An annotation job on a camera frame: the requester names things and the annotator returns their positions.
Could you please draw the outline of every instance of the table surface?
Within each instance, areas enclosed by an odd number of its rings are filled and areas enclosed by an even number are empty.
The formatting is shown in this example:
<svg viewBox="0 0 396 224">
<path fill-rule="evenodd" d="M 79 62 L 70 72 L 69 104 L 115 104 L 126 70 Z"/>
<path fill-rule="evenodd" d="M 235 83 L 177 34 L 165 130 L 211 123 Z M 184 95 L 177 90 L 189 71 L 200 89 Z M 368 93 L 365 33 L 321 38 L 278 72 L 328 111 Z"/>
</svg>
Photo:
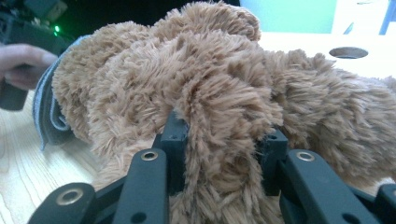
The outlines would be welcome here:
<svg viewBox="0 0 396 224">
<path fill-rule="evenodd" d="M 390 36 L 262 34 L 260 44 L 270 50 L 304 49 L 336 60 L 336 67 L 365 77 L 396 77 L 396 41 Z M 338 47 L 366 49 L 361 59 L 336 59 Z M 71 182 L 90 183 L 97 159 L 90 146 L 73 139 L 62 146 L 39 150 L 40 139 L 32 119 L 30 92 L 21 112 L 0 110 L 0 223 L 26 223 L 55 189 Z"/>
</svg>

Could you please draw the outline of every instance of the stuffed teddy bear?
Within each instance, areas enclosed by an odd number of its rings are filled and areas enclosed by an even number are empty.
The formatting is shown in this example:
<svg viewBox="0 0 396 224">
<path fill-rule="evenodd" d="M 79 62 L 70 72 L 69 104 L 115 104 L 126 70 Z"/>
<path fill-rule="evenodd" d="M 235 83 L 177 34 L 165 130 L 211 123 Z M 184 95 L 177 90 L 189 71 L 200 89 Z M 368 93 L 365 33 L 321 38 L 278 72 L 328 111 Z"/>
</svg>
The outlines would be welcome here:
<svg viewBox="0 0 396 224">
<path fill-rule="evenodd" d="M 255 143 L 275 128 L 348 184 L 396 176 L 394 79 L 358 77 L 300 49 L 267 51 L 259 39 L 247 10 L 194 3 L 152 27 L 110 24 L 67 51 L 53 92 L 75 136 L 101 158 L 93 184 L 126 175 L 172 110 L 190 128 L 172 223 L 282 222 L 255 159 Z"/>
</svg>

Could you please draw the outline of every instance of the gray fabric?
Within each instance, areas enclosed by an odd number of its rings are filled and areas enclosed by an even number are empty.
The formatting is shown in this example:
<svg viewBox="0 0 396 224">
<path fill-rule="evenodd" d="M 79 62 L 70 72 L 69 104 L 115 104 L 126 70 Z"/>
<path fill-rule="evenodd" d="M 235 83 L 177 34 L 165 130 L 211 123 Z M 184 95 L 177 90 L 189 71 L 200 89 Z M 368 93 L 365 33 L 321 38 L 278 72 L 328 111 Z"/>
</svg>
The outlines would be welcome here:
<svg viewBox="0 0 396 224">
<path fill-rule="evenodd" d="M 82 39 L 87 37 L 88 35 L 80 37 L 71 46 L 78 45 Z M 47 69 L 35 89 L 33 118 L 35 120 L 35 128 L 40 135 L 41 150 L 44 150 L 46 144 L 60 145 L 73 136 L 73 132 L 67 124 L 64 115 L 62 115 L 61 108 L 52 93 L 52 77 L 64 54 L 65 52 Z"/>
</svg>

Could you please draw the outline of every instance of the human hand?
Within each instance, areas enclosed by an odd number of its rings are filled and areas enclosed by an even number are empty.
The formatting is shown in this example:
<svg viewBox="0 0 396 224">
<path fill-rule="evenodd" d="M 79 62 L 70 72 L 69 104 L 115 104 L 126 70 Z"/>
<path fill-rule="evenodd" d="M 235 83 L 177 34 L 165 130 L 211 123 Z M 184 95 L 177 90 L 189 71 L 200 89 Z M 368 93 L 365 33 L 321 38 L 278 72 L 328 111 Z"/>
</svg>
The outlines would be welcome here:
<svg viewBox="0 0 396 224">
<path fill-rule="evenodd" d="M 0 47 L 0 82 L 6 82 L 22 90 L 33 90 L 45 70 L 57 56 L 27 44 Z"/>
</svg>

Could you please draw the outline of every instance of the brown plush toy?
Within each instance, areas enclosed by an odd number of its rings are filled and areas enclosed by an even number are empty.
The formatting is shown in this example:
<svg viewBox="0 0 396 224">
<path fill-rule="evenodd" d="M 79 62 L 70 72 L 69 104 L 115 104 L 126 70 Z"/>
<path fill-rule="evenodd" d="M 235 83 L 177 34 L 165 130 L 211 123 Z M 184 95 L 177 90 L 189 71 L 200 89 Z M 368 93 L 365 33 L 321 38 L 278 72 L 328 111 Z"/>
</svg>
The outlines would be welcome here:
<svg viewBox="0 0 396 224">
<path fill-rule="evenodd" d="M 396 176 L 394 80 L 334 69 L 321 54 L 266 51 L 259 39 L 245 9 L 196 3 L 152 27 L 108 25 L 71 48 L 52 85 L 74 134 L 103 159 L 93 184 L 124 176 L 173 109 L 190 130 L 172 223 L 282 222 L 255 159 L 255 142 L 275 128 L 354 186 Z"/>
</svg>

